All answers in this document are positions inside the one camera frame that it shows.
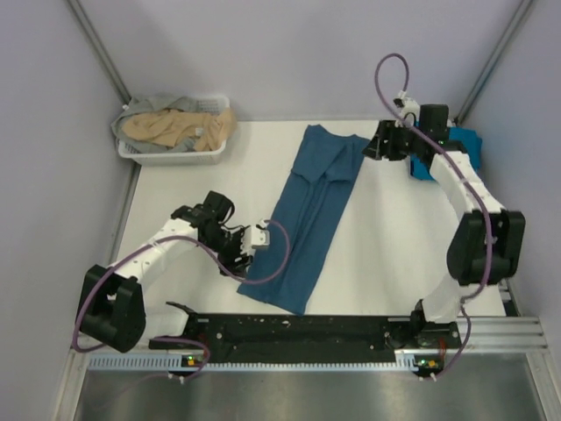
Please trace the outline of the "dark blue t shirt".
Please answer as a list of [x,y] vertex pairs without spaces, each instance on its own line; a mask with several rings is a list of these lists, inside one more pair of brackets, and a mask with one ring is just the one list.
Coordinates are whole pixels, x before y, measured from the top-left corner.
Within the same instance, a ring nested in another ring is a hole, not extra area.
[[243,283],[238,293],[301,315],[319,280],[330,245],[343,216],[369,140],[339,136],[321,125],[303,134],[290,174],[273,210],[271,242],[254,254],[247,277],[262,280],[286,266],[263,284]]

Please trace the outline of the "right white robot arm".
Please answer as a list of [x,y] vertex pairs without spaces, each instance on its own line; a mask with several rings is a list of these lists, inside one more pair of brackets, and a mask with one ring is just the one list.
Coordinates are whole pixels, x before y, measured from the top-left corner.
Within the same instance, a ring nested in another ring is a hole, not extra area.
[[420,105],[408,97],[394,104],[399,117],[380,121],[363,154],[376,161],[416,161],[445,193],[458,227],[446,253],[447,275],[417,302],[407,323],[390,330],[387,341],[395,349],[435,347],[455,334],[466,303],[515,274],[526,221],[494,198],[465,145],[451,139],[446,105]]

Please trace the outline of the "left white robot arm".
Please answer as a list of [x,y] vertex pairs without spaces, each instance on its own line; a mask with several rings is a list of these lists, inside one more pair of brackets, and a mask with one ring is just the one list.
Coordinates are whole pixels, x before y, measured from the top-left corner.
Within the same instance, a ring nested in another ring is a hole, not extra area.
[[265,224],[226,227],[235,206],[211,191],[202,203],[182,205],[139,249],[109,267],[95,265],[85,274],[75,334],[126,353],[140,342],[169,337],[190,347],[199,328],[186,306],[172,301],[146,305],[148,290],[171,263],[200,248],[216,259],[222,275],[245,277],[260,246],[268,246]]

